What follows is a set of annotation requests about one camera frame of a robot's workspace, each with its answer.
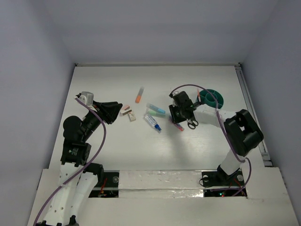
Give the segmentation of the purple pen red tip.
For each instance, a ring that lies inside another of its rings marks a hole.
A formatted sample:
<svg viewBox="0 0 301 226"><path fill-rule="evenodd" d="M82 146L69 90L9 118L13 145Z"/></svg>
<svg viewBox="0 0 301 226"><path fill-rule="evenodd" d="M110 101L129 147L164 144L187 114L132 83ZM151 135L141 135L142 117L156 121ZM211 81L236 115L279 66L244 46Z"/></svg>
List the purple pen red tip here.
<svg viewBox="0 0 301 226"><path fill-rule="evenodd" d="M172 118L171 118L171 117L169 118L169 121L170 121L176 128L178 128L180 131L184 131L184 127L182 127L179 123L174 123L174 122L172 121Z"/></svg>

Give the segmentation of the green highlighter marker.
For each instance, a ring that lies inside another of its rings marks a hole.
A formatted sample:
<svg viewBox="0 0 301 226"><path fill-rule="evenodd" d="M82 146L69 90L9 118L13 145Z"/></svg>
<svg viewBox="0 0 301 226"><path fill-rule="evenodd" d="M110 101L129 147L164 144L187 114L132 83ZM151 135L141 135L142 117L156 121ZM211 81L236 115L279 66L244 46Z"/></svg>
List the green highlighter marker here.
<svg viewBox="0 0 301 226"><path fill-rule="evenodd" d="M165 119L168 119L170 117L169 114L166 114L166 113L158 113L156 111L153 111L153 110L148 110L147 113L152 116L152 117L158 117L158 118L165 118Z"/></svg>

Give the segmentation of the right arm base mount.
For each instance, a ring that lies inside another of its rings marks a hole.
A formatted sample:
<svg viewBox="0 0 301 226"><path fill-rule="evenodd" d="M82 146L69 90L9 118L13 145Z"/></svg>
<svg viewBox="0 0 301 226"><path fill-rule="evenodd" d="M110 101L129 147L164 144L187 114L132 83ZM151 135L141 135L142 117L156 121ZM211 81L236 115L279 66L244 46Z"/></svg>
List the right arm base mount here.
<svg viewBox="0 0 301 226"><path fill-rule="evenodd" d="M214 171L203 171L198 183L204 188L204 197L247 196L241 169L231 175L227 175L220 166Z"/></svg>

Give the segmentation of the blue highlighter marker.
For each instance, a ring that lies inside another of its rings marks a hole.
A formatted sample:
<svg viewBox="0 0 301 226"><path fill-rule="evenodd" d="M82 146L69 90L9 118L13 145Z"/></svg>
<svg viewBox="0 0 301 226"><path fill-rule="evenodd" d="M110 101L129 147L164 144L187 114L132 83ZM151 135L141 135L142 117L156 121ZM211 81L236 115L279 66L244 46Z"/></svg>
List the blue highlighter marker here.
<svg viewBox="0 0 301 226"><path fill-rule="evenodd" d="M165 113L166 113L165 110L163 110L163 109L161 109L161 108L159 108L159 107L157 107L157 106L155 106L155 105L153 105L153 104L147 103L146 106L147 106L149 109L151 109L151 110L153 110L153 111L155 111L155 112L162 113L162 114L165 114Z"/></svg>

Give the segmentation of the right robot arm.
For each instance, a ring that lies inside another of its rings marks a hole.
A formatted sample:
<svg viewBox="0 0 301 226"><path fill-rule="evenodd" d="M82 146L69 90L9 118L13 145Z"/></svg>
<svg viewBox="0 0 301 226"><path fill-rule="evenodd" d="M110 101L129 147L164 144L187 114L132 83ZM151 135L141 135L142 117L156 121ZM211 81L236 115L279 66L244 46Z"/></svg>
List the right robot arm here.
<svg viewBox="0 0 301 226"><path fill-rule="evenodd" d="M195 129L199 123L204 123L222 130L230 150L217 169L202 179L207 186L231 182L249 152L264 138L252 115L245 109L238 112L222 110L217 92L210 89L199 92L195 102L184 91L169 96L173 100L169 110L174 124L185 121L190 129Z"/></svg>

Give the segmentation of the clear bottle blue cap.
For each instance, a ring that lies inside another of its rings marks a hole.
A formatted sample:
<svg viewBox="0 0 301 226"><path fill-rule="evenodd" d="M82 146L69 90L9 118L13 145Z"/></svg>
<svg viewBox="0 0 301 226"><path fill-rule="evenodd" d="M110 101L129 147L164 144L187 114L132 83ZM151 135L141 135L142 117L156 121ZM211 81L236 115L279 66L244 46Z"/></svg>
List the clear bottle blue cap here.
<svg viewBox="0 0 301 226"><path fill-rule="evenodd" d="M143 118L158 133L161 132L161 127L159 126L159 124L157 123L157 121L149 113L146 113Z"/></svg>

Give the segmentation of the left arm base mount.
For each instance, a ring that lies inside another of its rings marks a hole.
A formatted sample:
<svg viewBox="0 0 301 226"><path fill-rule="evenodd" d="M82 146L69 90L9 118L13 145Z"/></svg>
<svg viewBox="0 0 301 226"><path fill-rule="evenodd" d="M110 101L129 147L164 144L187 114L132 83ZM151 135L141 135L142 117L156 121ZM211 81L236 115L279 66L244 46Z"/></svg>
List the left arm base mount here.
<svg viewBox="0 0 301 226"><path fill-rule="evenodd" d="M92 189L89 198L118 198L119 171L105 171L103 165L91 163L86 172L97 176L97 183Z"/></svg>

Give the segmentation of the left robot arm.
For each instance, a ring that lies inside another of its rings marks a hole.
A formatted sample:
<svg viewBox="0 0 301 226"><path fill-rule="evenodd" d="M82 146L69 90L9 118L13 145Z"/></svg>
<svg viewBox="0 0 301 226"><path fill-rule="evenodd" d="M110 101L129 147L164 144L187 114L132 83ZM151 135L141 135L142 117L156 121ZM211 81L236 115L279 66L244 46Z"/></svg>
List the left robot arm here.
<svg viewBox="0 0 301 226"><path fill-rule="evenodd" d="M77 97L76 101L88 110L81 119L72 115L63 122L63 150L57 189L40 208L35 226L77 226L79 214L95 186L105 183L104 169L94 159L101 151L104 141L92 158L91 145L87 140L102 126L106 138L106 124L117 119L122 104L118 102L96 102L86 104Z"/></svg>

